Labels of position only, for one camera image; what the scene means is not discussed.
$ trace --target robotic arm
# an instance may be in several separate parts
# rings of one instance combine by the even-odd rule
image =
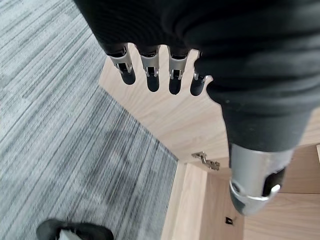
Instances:
[[[153,91],[159,79],[148,75],[158,76],[157,46],[169,46],[172,94],[180,90],[189,49],[201,52],[192,84],[201,91],[205,76],[214,78],[206,91],[221,105],[226,126],[232,202],[244,215],[268,203],[320,104],[320,1],[75,3],[127,84],[135,77],[125,43],[137,46]]]

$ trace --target wooden panel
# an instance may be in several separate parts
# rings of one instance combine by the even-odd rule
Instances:
[[[173,240],[198,240],[207,186],[207,172],[188,164],[177,213]]]
[[[319,240],[320,194],[280,193],[246,217],[245,240]]]
[[[125,109],[144,125],[178,159],[194,162],[191,153],[204,150],[209,156],[218,158],[228,155],[225,125],[221,108],[207,96],[190,94],[197,52],[191,51],[186,71],[183,74],[181,91],[177,95],[169,92],[168,49],[161,46],[159,81],[157,92],[147,88],[140,55],[130,44],[132,64],[136,74],[133,85],[123,83],[120,73],[107,57],[99,84]]]
[[[178,162],[172,185],[169,205],[166,211],[161,240],[170,240],[173,238],[181,194],[184,186],[186,169],[186,164]]]
[[[233,225],[226,224],[226,217]],[[234,208],[227,180],[209,174],[201,219],[200,240],[242,240],[244,217]]]
[[[299,145],[320,144],[320,107],[314,110]]]
[[[317,150],[317,152],[318,152],[318,158],[319,158],[319,163],[320,163],[320,144],[318,144],[318,145],[316,146],[316,150]]]
[[[226,166],[229,158],[218,158],[214,161]],[[228,167],[222,167],[220,171],[214,171],[204,166],[200,160],[192,164],[221,179],[227,180],[231,177],[231,170]],[[291,163],[286,169],[283,187],[280,192],[320,194],[320,162],[316,145],[300,146],[296,149]]]
[[[175,211],[172,206],[168,209],[162,240],[243,239],[244,217],[231,202],[227,180],[188,163],[179,204],[175,205]],[[226,217],[233,219],[234,225],[226,224]]]

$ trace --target gray carpet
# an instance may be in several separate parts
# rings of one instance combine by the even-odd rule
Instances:
[[[176,158],[98,87],[106,56],[75,5],[2,0],[0,19],[0,239],[48,217],[160,239]]]

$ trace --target black shoe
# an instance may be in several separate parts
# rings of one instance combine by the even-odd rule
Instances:
[[[36,229],[36,236],[39,240],[58,240],[61,230],[69,230],[83,240],[114,240],[112,232],[104,226],[57,219],[42,222]]]

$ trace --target light wood surface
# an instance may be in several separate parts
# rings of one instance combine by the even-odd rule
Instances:
[[[300,146],[320,144],[320,107],[313,111]]]
[[[187,164],[173,240],[199,240],[208,173]]]
[[[282,193],[320,194],[320,163],[317,146],[299,147],[286,169]]]
[[[246,217],[245,240],[319,240],[320,194],[279,193],[256,215]]]
[[[168,209],[161,239],[243,239],[244,217],[231,202],[227,180],[188,163],[179,197],[177,209]],[[170,217],[174,215],[172,212],[176,212],[176,217]],[[226,224],[226,217],[233,219],[234,225]]]
[[[319,158],[319,162],[320,162],[320,144],[318,144],[318,145],[316,146],[316,150],[317,150],[317,152],[318,152],[318,158]]]
[[[161,240],[171,240],[177,222],[177,214],[180,206],[180,199],[183,191],[187,165],[181,162],[177,163],[172,191],[170,195],[168,209],[166,211]]]
[[[226,224],[226,217],[233,225]],[[200,240],[242,240],[244,217],[234,208],[229,181],[208,174],[202,209]]]

